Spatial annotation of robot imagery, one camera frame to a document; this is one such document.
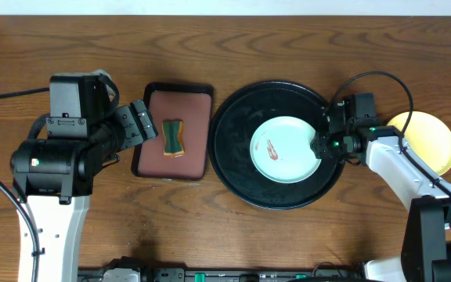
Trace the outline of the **light blue plate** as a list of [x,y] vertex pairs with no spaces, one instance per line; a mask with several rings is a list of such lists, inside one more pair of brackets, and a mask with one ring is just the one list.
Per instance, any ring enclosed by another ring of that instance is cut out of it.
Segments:
[[316,130],[296,117],[262,123],[253,133],[250,156],[255,168],[276,183],[298,183],[313,175],[321,160],[311,148]]

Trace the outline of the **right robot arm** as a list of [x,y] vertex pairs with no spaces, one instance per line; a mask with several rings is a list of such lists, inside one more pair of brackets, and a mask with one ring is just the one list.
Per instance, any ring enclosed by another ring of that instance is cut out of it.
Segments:
[[356,159],[368,167],[408,211],[400,255],[366,262],[363,275],[369,281],[451,281],[451,183],[410,149],[403,130],[382,126],[373,109],[329,106],[311,144],[318,158]]

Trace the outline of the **green and yellow sponge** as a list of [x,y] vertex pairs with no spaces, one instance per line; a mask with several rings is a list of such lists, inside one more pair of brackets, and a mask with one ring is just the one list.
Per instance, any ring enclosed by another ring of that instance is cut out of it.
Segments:
[[183,122],[163,121],[164,156],[177,157],[185,153],[183,146]]

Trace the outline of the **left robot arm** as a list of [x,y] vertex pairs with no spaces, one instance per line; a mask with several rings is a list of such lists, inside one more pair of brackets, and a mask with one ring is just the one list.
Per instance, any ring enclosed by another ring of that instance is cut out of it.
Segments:
[[81,232],[95,176],[119,152],[157,137],[140,99],[120,106],[101,70],[55,74],[50,111],[34,122],[10,160],[20,222],[20,281],[75,281]]

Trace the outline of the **yellow plate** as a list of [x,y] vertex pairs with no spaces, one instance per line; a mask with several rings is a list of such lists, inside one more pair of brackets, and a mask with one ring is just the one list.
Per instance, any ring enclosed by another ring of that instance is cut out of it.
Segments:
[[440,119],[414,111],[405,137],[417,156],[438,175],[451,169],[451,131]]

